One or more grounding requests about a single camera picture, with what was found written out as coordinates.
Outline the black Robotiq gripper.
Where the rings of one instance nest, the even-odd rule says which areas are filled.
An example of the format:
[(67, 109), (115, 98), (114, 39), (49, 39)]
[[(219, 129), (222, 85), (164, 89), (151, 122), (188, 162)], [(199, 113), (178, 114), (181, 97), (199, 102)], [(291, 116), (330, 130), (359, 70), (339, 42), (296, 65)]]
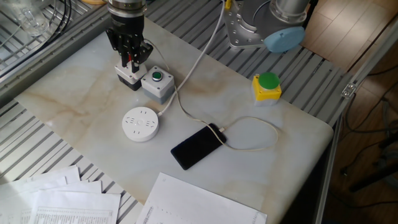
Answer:
[(132, 73), (139, 71), (139, 66), (143, 64), (153, 51), (153, 46), (146, 43), (143, 37), (144, 16), (139, 17), (119, 17), (111, 15), (112, 29), (107, 29), (106, 34), (113, 50), (121, 56), (122, 66), (126, 67), (129, 61), (128, 49), (125, 46), (126, 38), (124, 35), (138, 38), (139, 45), (135, 46), (131, 52)]

